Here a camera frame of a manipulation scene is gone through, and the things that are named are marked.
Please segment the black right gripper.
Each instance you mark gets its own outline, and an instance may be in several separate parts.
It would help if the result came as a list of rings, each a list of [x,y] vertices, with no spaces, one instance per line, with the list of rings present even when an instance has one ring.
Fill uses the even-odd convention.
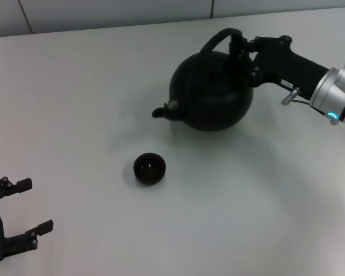
[[[329,69],[294,53],[291,43],[292,38],[287,35],[248,40],[235,33],[231,35],[229,54],[251,87],[273,83],[288,91],[299,88],[301,97],[310,99]]]

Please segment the black round teapot with handle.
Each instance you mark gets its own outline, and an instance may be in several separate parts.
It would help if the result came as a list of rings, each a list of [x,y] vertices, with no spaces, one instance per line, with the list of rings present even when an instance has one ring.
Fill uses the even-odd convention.
[[[242,32],[226,28],[174,71],[169,98],[152,112],[153,118],[182,121],[205,132],[237,124],[248,112],[253,88],[243,63],[247,40]]]

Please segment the small black teacup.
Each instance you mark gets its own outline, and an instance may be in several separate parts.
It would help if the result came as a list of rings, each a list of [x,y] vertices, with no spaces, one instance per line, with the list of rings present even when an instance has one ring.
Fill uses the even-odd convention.
[[[133,172],[141,184],[155,185],[164,178],[166,162],[158,154],[144,153],[135,160]]]

